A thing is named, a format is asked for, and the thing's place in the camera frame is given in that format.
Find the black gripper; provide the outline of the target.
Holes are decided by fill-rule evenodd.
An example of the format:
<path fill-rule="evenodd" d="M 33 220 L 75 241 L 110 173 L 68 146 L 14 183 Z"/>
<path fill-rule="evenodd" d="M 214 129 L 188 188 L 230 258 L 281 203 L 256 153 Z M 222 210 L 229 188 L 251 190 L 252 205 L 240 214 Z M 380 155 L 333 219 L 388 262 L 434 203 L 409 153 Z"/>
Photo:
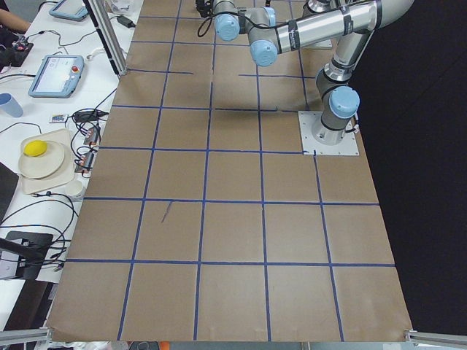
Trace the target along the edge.
<path fill-rule="evenodd" d="M 202 18 L 213 16 L 213 0 L 195 0 L 196 10 Z"/>

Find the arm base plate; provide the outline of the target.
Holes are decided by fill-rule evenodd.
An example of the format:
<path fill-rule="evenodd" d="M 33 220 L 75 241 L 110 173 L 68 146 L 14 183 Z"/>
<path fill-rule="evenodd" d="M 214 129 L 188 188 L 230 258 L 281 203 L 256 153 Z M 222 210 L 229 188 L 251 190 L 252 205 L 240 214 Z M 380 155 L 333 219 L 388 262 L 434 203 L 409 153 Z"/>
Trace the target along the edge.
<path fill-rule="evenodd" d="M 349 120 L 345 129 L 332 131 L 322 124 L 321 111 L 299 111 L 302 151 L 305 155 L 359 156 L 356 134 Z"/>

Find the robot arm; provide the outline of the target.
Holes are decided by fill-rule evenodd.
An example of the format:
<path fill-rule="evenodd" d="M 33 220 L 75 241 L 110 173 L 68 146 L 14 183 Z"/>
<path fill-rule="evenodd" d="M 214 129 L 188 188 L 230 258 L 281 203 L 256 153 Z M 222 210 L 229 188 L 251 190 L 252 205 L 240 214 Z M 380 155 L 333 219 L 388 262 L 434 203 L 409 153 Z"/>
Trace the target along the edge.
<path fill-rule="evenodd" d="M 246 35 L 257 66 L 270 66 L 283 53 L 318 49 L 335 39 L 333 56 L 316 76 L 324 110 L 312 124 L 312 137 L 320 144 L 336 146 L 360 104 L 359 95 L 348 84 L 363 51 L 376 30 L 396 22 L 412 5 L 404 0 L 306 1 L 303 15 L 284 24 L 276 22 L 270 4 L 246 8 L 235 1 L 197 1 L 196 10 L 214 22 L 223 41 Z"/>
<path fill-rule="evenodd" d="M 345 5 L 345 0 L 306 0 L 303 6 L 302 16 L 309 17 L 323 12 L 337 9 L 341 5 Z"/>

